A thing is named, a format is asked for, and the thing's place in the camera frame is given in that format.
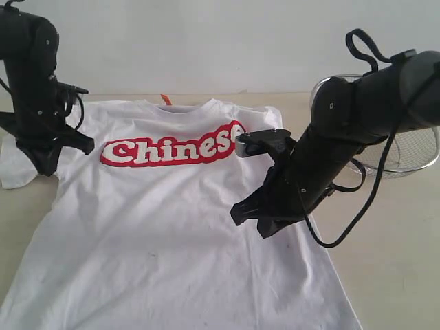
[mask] wire mesh basket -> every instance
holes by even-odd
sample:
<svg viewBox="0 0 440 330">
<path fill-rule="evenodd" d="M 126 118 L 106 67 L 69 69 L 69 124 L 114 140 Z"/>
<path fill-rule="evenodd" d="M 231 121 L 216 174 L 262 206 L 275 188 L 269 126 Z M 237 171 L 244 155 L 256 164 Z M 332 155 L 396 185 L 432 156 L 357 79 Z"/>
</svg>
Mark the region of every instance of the wire mesh basket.
<svg viewBox="0 0 440 330">
<path fill-rule="evenodd" d="M 353 82 L 361 75 L 344 74 L 337 75 L 349 82 Z M 331 77 L 322 79 L 315 85 L 311 92 L 310 109 L 319 88 Z M 366 168 L 369 175 L 376 175 L 379 166 L 380 156 L 384 150 L 386 142 L 369 146 L 355 159 L 360 161 Z M 422 129 L 419 131 L 410 131 L 396 135 L 391 149 L 386 158 L 384 177 L 403 177 L 411 173 L 420 171 L 433 165 L 440 155 L 440 135 L 437 129 Z M 358 172 L 359 170 L 349 163 L 348 167 Z"/>
</svg>

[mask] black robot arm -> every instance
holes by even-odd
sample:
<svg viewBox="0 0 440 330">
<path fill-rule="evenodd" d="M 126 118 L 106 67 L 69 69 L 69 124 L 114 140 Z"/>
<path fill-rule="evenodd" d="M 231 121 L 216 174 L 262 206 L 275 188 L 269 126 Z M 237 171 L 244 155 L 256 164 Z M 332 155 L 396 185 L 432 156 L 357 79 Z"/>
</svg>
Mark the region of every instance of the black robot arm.
<svg viewBox="0 0 440 330">
<path fill-rule="evenodd" d="M 0 60 L 4 61 L 9 86 L 0 83 L 12 96 L 14 113 L 0 113 L 0 127 L 11 133 L 17 146 L 30 158 L 40 174 L 56 170 L 64 146 L 89 154 L 94 141 L 78 132 L 79 125 L 66 125 L 78 94 L 86 89 L 58 82 L 56 53 L 59 36 L 45 18 L 0 6 Z"/>
<path fill-rule="evenodd" d="M 373 57 L 355 48 L 353 35 L 391 65 L 378 70 Z M 333 77 L 321 86 L 311 123 L 298 142 L 280 129 L 237 138 L 242 157 L 268 152 L 275 161 L 264 184 L 231 210 L 237 225 L 258 219 L 263 238 L 305 218 L 311 229 L 307 215 L 334 192 L 332 181 L 353 156 L 388 138 L 387 153 L 396 133 L 440 126 L 440 53 L 412 49 L 387 59 L 359 29 L 347 34 L 347 45 L 355 57 L 371 64 L 371 71 L 355 82 Z M 343 235 L 321 245 L 331 248 L 343 240 L 370 206 L 379 183 L 380 175 L 371 198 Z"/>
</svg>

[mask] red and white logo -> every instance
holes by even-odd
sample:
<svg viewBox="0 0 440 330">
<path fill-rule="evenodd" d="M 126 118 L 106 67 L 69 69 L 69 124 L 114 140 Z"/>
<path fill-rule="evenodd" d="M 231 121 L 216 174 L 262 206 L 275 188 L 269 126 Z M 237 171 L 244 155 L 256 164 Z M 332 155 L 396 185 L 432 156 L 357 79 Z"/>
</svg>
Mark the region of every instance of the red and white logo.
<svg viewBox="0 0 440 330">
<path fill-rule="evenodd" d="M 228 157 L 235 148 L 235 137 L 245 133 L 240 122 L 220 126 L 199 140 L 178 141 L 163 137 L 157 143 L 149 137 L 110 141 L 100 161 L 117 167 L 154 167 L 212 163 Z"/>
</svg>

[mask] white backdrop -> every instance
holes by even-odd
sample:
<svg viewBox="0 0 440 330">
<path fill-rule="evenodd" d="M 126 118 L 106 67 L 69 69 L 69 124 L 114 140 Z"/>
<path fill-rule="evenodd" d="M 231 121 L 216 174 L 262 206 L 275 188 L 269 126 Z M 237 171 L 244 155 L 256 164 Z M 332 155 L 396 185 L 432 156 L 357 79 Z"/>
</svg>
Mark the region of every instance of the white backdrop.
<svg viewBox="0 0 440 330">
<path fill-rule="evenodd" d="M 344 42 L 358 27 L 386 55 L 440 50 L 439 0 L 27 0 L 17 6 L 56 26 L 59 79 L 93 94 L 309 91 L 325 76 L 368 71 Z"/>
</svg>

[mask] table surface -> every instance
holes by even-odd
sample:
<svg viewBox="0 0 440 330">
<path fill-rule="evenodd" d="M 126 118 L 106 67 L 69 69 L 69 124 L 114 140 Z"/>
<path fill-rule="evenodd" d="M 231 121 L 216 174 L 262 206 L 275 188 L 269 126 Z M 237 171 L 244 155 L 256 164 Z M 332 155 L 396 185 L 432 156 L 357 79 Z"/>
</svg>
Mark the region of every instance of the table surface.
<svg viewBox="0 0 440 330">
<path fill-rule="evenodd" d="M 299 138 L 309 124 L 308 93 L 175 95 L 176 105 L 195 105 L 214 97 L 249 107 L 280 109 L 286 129 Z M 162 103 L 157 95 L 88 96 L 86 100 L 136 100 Z M 0 98 L 0 110 L 11 111 Z M 385 179 L 371 209 L 339 246 L 330 250 L 347 295 L 368 329 L 435 329 L 440 323 L 440 165 L 398 179 Z M 349 169 L 339 184 L 356 185 Z M 362 207 L 369 178 L 354 194 L 335 193 L 314 212 L 325 241 L 334 240 Z M 0 302 L 41 219 L 50 211 L 57 179 L 38 177 L 26 187 L 0 189 Z"/>
</svg>

